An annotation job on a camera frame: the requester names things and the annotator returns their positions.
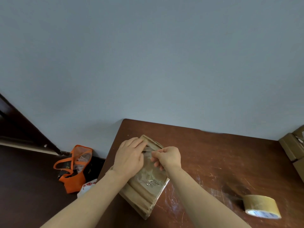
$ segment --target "person's right arm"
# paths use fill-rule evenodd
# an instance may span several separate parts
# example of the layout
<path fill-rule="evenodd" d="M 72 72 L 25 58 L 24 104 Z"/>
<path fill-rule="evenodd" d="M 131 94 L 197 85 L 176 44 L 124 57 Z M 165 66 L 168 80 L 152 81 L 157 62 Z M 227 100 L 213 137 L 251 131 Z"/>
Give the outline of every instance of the person's right arm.
<path fill-rule="evenodd" d="M 245 221 L 205 191 L 181 168 L 180 157 L 179 150 L 170 146 L 153 151 L 151 161 L 155 161 L 154 166 L 166 170 L 193 224 L 196 227 L 206 228 L 250 228 Z"/>

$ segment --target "person's left arm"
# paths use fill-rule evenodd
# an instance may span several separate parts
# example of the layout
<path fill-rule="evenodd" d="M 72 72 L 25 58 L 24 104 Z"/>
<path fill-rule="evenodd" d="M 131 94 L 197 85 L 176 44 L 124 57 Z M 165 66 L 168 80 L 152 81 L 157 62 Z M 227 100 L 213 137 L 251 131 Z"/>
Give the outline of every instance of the person's left arm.
<path fill-rule="evenodd" d="M 142 168 L 142 151 L 146 144 L 139 138 L 124 141 L 116 153 L 113 169 L 96 186 L 57 213 L 42 228 L 95 227 L 113 198 Z"/>

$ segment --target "hand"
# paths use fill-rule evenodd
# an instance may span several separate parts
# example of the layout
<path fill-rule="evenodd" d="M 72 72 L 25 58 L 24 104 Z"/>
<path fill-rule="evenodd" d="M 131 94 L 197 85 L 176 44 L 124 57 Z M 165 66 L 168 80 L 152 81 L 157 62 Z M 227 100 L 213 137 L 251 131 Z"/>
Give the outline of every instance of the hand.
<path fill-rule="evenodd" d="M 169 146 L 157 151 L 152 151 L 151 161 L 155 162 L 154 166 L 160 168 L 160 170 L 168 170 L 171 166 L 177 166 L 181 168 L 180 152 L 178 148 Z"/>
<path fill-rule="evenodd" d="M 113 170 L 128 181 L 143 167 L 142 151 L 146 145 L 147 142 L 140 138 L 131 138 L 121 143 L 115 156 Z"/>

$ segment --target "brown tabletop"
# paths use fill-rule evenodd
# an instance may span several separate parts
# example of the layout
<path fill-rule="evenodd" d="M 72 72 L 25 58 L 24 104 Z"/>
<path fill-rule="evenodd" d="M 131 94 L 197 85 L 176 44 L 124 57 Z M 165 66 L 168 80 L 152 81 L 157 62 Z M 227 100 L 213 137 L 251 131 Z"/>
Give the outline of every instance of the brown tabletop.
<path fill-rule="evenodd" d="M 113 165 L 119 145 L 141 135 L 180 150 L 182 168 L 251 227 L 303 227 L 304 183 L 278 141 L 124 119 L 98 179 Z M 282 219 L 244 212 L 241 197 L 276 200 Z M 145 221 L 117 195 L 97 227 L 194 227 L 169 182 Z"/>

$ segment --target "yellow tape roll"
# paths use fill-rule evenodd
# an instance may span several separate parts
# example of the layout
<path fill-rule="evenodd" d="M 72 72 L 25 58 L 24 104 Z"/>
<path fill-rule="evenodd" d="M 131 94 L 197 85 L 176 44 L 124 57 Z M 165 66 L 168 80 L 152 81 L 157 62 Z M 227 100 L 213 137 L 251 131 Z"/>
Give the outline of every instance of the yellow tape roll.
<path fill-rule="evenodd" d="M 260 218 L 280 219 L 280 211 L 276 201 L 261 195 L 245 195 L 243 197 L 245 212 Z"/>

